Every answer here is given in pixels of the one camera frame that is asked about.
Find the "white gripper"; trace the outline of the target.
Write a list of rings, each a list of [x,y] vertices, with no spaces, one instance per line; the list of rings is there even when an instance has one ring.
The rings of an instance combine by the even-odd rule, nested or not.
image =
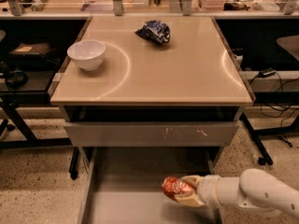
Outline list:
[[[221,203],[217,195],[217,184],[220,177],[218,175],[186,175],[181,178],[195,189],[195,192],[176,194],[175,200],[189,207],[202,207],[204,204],[210,208],[219,208]]]

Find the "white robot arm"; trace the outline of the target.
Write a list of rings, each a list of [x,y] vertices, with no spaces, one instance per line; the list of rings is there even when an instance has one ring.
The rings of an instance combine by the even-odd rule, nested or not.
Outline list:
[[[266,217],[286,213],[299,218],[299,191],[263,170],[247,169],[239,177],[191,175],[182,177],[181,181],[192,189],[175,194],[174,199],[186,206],[230,205]]]

